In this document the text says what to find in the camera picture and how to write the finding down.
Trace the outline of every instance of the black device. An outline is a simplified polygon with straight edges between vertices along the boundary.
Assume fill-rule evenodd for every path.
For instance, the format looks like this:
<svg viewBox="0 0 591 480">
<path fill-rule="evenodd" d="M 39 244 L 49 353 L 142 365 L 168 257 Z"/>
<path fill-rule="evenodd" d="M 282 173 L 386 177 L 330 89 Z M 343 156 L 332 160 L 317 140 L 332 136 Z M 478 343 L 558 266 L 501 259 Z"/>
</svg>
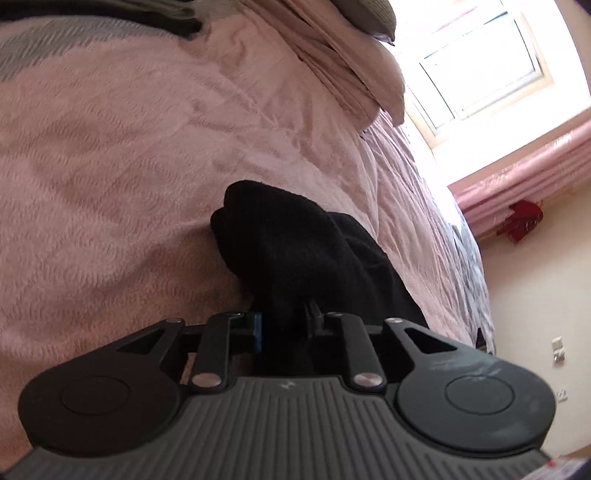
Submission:
<svg viewBox="0 0 591 480">
<path fill-rule="evenodd" d="M 34 450 L 5 479 L 514 480 L 548 460 L 556 405 L 533 373 L 304 309 L 289 333 L 252 312 L 163 320 L 43 372 L 18 405 Z"/>
</svg>

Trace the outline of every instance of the red cloth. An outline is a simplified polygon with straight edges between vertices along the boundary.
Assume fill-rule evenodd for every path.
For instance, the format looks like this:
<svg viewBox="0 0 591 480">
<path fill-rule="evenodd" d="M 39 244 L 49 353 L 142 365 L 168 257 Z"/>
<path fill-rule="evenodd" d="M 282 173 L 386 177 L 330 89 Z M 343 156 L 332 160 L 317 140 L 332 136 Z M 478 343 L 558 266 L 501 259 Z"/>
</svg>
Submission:
<svg viewBox="0 0 591 480">
<path fill-rule="evenodd" d="M 523 237 L 530 233 L 544 218 L 542 209 L 533 202 L 520 200 L 509 208 L 514 211 L 501 228 L 496 231 L 497 235 L 507 234 L 515 243 L 523 240 Z"/>
</svg>

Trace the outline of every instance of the bed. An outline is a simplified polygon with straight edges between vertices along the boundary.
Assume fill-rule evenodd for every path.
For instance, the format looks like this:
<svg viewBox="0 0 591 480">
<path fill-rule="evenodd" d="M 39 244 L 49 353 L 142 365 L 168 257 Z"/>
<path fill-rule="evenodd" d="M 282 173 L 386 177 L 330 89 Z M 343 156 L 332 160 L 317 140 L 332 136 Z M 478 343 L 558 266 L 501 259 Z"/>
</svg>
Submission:
<svg viewBox="0 0 591 480">
<path fill-rule="evenodd" d="M 387 50 L 329 0 L 196 8 L 189 40 L 106 17 L 0 24 L 0 470 L 29 448 L 17 401 L 39 372 L 248 308 L 209 227 L 237 180 L 352 215 L 431 329 L 494 350 L 478 247 L 401 125 Z"/>
</svg>

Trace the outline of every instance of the cream wall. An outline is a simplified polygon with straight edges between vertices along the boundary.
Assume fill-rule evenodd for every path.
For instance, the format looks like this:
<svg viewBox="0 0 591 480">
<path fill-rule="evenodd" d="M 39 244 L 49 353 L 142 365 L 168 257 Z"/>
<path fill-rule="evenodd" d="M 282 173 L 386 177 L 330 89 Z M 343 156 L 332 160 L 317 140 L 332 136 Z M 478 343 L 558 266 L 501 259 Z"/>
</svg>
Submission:
<svg viewBox="0 0 591 480">
<path fill-rule="evenodd" d="M 501 238 L 481 248 L 498 355 L 569 395 L 557 407 L 547 452 L 591 444 L 591 186 L 545 209 L 520 244 Z M 566 360 L 555 367 L 551 341 L 560 335 Z"/>
</svg>

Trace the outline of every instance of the textured bedspread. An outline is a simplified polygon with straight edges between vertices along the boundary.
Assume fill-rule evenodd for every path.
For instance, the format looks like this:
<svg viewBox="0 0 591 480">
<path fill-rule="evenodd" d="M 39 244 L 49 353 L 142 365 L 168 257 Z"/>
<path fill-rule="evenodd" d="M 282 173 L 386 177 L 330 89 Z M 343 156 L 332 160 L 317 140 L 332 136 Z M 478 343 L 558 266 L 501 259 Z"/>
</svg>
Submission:
<svg viewBox="0 0 591 480">
<path fill-rule="evenodd" d="M 16 406 L 37 373 L 164 317 L 248 307 L 209 228 L 240 179 L 354 216 L 432 329 L 492 340 L 473 238 L 445 220 L 401 127 L 381 113 L 360 135 L 258 14 L 192 41 L 105 18 L 5 24 L 0 469 L 28 449 Z"/>
</svg>

